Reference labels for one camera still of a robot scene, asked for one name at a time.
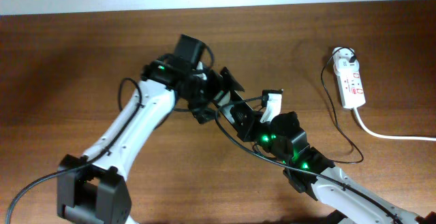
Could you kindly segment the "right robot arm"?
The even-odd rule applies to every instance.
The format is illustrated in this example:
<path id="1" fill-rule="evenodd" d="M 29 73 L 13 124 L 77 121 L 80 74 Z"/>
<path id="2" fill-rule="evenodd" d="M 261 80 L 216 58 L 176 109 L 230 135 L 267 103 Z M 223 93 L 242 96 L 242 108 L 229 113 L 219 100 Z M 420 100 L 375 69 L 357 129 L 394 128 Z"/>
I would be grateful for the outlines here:
<path id="1" fill-rule="evenodd" d="M 268 95 L 259 98 L 266 111 L 254 110 L 248 99 L 237 97 L 217 104 L 237 132 L 223 134 L 246 153 L 279 166 L 299 193 L 334 208 L 327 223 L 434 223 L 435 213 L 425 217 L 400 208 L 350 178 L 334 161 L 311 146 L 295 112 L 282 113 Z"/>

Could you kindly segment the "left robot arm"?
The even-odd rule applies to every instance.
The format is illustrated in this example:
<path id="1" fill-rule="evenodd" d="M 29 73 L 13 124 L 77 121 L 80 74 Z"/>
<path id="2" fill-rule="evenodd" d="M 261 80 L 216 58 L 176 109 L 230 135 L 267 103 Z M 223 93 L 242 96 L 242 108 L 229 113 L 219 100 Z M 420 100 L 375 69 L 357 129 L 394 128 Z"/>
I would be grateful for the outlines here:
<path id="1" fill-rule="evenodd" d="M 142 147 L 184 99 L 199 123 L 215 117 L 217 104 L 242 91 L 227 69 L 215 72 L 201 62 L 210 48 L 181 35 L 174 52 L 144 66 L 135 90 L 108 130 L 81 157 L 66 155 L 57 178 L 57 214 L 70 223 L 134 223 L 127 188 L 130 169 Z"/>

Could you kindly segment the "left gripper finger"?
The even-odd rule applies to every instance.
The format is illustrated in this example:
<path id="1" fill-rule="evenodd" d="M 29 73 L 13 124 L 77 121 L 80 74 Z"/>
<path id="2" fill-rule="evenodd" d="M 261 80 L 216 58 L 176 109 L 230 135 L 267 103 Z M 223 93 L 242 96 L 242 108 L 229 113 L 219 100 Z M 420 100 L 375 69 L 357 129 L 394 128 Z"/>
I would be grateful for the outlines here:
<path id="1" fill-rule="evenodd" d="M 209 107 L 196 108 L 192 114 L 201 125 L 215 119 L 215 110 Z"/>
<path id="2" fill-rule="evenodd" d="M 245 91 L 243 86 L 230 73 L 230 70 L 227 67 L 224 67 L 220 71 L 220 75 L 221 75 L 222 80 L 223 80 L 223 88 L 224 89 L 233 90 L 233 91 L 242 91 L 242 92 Z"/>

